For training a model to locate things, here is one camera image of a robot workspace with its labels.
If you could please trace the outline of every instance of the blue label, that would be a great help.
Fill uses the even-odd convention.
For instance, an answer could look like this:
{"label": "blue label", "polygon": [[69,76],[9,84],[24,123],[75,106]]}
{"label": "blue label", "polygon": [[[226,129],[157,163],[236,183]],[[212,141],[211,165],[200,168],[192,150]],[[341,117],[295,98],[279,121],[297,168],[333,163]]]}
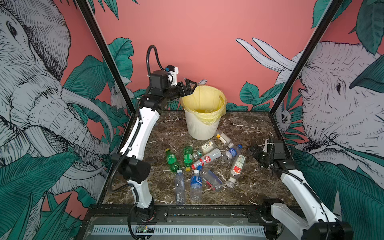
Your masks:
{"label": "blue label", "polygon": [[193,176],[193,177],[191,177],[191,185],[192,184],[198,184],[198,185],[201,186],[201,183],[202,183],[202,181],[201,181],[201,177],[200,176]]}
{"label": "blue label", "polygon": [[232,157],[235,157],[236,154],[237,154],[237,153],[236,153],[236,150],[233,149],[233,148],[229,149],[228,152],[230,152],[230,153],[232,154]]}

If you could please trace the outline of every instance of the trash can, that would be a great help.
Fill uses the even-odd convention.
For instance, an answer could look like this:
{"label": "trash can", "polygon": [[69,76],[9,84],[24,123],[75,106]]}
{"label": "trash can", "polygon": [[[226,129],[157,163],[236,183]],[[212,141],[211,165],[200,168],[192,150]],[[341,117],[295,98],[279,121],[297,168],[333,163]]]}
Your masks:
{"label": "trash can", "polygon": [[197,86],[193,94],[181,98],[189,134],[197,140],[212,138],[226,104],[222,91],[206,85]]}

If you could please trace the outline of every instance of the elephant eye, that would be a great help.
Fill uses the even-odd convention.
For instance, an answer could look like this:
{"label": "elephant eye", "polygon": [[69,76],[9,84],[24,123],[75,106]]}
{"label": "elephant eye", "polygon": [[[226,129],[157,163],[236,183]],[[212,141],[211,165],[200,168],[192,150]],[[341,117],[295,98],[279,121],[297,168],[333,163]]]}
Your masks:
{"label": "elephant eye", "polygon": [[336,90],[337,90],[337,92],[339,93],[339,95],[340,95],[340,89],[341,89],[341,84],[340,84],[340,83],[337,83],[337,85],[336,85]]}
{"label": "elephant eye", "polygon": [[12,34],[13,38],[15,38],[15,36],[17,35],[17,31],[9,21],[7,21],[7,27],[9,32]]}

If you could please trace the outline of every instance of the white bottle cap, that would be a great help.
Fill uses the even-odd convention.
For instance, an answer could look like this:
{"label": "white bottle cap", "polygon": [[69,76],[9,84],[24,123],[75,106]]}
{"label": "white bottle cap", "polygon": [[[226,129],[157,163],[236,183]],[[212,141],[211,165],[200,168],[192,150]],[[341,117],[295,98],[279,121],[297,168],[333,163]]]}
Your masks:
{"label": "white bottle cap", "polygon": [[236,179],[233,177],[230,177],[229,180],[227,181],[227,186],[230,188],[233,188],[235,186]]}

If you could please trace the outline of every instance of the pink wall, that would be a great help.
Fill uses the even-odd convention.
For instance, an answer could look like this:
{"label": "pink wall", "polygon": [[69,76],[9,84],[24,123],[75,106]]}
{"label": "pink wall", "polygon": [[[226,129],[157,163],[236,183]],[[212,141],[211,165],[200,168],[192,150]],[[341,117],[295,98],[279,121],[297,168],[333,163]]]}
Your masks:
{"label": "pink wall", "polygon": [[[145,56],[154,44],[164,66],[179,67],[180,79],[207,79],[208,85],[224,91],[228,102],[245,105],[239,92],[246,81],[262,94],[274,85],[278,73],[257,63],[236,38],[249,43],[253,37],[261,39],[292,58],[313,32],[315,0],[138,2],[118,0],[119,19],[107,6],[104,12],[94,3],[107,44],[119,37],[132,40],[134,71],[127,86],[132,91],[148,86]],[[154,57],[151,67],[157,68]]]}

